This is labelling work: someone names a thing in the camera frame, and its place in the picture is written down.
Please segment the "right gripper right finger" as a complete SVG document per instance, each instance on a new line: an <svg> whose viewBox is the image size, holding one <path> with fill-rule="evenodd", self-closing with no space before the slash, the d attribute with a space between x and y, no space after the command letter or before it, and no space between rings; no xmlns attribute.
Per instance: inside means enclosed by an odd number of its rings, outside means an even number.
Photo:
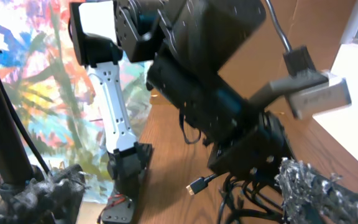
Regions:
<svg viewBox="0 0 358 224"><path fill-rule="evenodd" d="M358 223L358 193L337 183L341 177L321 175L310 164L284 157L275 181L282 191L290 223Z"/></svg>

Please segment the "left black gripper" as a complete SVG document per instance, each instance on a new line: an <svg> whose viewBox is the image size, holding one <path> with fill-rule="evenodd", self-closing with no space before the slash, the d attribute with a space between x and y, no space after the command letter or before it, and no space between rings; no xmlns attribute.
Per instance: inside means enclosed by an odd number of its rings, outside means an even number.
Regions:
<svg viewBox="0 0 358 224"><path fill-rule="evenodd" d="M217 175L229 173L240 180L272 180L283 157L293 159L294 153L279 118L268 111L238 138L215 145L207 167Z"/></svg>

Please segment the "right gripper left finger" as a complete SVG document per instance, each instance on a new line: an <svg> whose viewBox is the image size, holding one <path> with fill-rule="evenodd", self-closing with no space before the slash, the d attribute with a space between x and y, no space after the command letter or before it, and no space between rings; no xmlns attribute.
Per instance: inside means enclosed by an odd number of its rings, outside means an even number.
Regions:
<svg viewBox="0 0 358 224"><path fill-rule="evenodd" d="M0 223L76 223L86 191L85 173L74 164L38 182L0 204Z"/></svg>

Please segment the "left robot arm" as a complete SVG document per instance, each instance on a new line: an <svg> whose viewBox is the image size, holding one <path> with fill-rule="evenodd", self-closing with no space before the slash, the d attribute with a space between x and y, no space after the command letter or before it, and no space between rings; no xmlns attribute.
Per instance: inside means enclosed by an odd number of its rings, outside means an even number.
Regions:
<svg viewBox="0 0 358 224"><path fill-rule="evenodd" d="M148 89L158 90L180 112L180 124L213 145L213 177L228 174L256 187L273 185L273 164L285 138L276 118L251 105L218 70L265 20L260 1L71 2L68 30L78 63L96 93L115 181L115 212L134 211L152 147L137 142L129 124L119 62L151 63Z"/></svg>

